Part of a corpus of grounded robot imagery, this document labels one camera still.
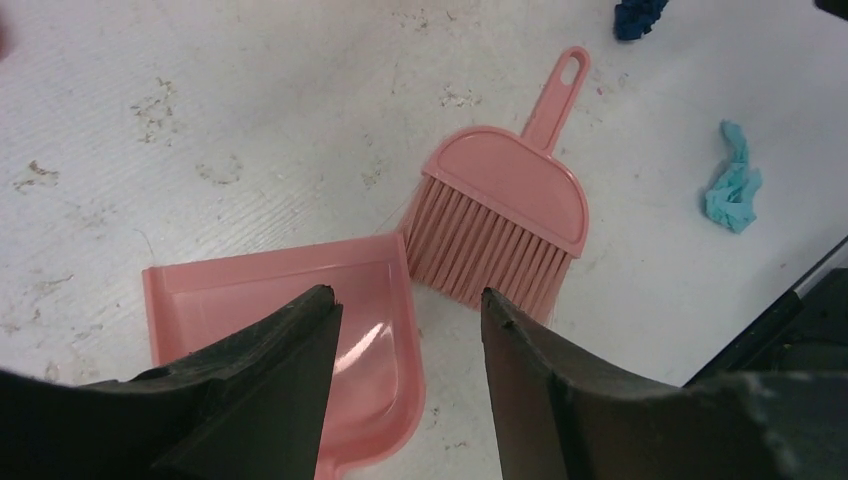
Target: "brush bristles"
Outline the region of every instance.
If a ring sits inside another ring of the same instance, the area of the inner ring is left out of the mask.
[[[480,309],[492,287],[546,322],[571,256],[432,177],[401,224],[412,279]]]

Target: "blue crumpled object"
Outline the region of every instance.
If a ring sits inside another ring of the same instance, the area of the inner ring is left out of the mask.
[[[742,134],[742,127],[723,120],[721,133],[733,152],[728,159],[727,170],[704,195],[706,214],[710,220],[734,233],[742,233],[757,219],[754,194],[763,185],[763,177],[759,170],[750,169],[748,142]]]
[[[622,0],[615,6],[613,33],[622,42],[639,40],[651,32],[668,0]]]

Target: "pink plastic object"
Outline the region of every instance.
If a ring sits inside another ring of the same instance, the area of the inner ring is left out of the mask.
[[[566,85],[562,74],[571,59],[580,66]],[[461,130],[433,153],[424,173],[579,258],[589,229],[586,195],[552,153],[588,71],[589,53],[568,49],[520,137],[497,127]]]
[[[316,480],[382,460],[412,436],[424,374],[403,239],[387,234],[142,273],[156,365],[245,328],[316,284],[344,305]]]

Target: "crumpled teal paper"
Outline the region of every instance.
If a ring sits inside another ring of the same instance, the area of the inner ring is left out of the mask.
[[[757,219],[754,213],[754,194],[763,185],[759,170],[751,170],[748,159],[748,142],[742,127],[722,120],[721,133],[732,150],[727,159],[727,170],[707,190],[706,214],[710,220],[742,233]]]

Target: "white table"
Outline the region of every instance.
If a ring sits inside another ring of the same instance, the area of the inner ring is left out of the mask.
[[[4,2],[0,365],[68,384],[149,368],[143,268],[392,228],[442,138],[520,131],[579,44],[594,69],[556,152],[591,227],[553,328],[682,384],[848,232],[848,24],[673,0],[621,45],[615,3]],[[723,118],[765,178],[741,236],[699,207]],[[427,410],[350,477],[499,478],[478,317],[415,301]]]

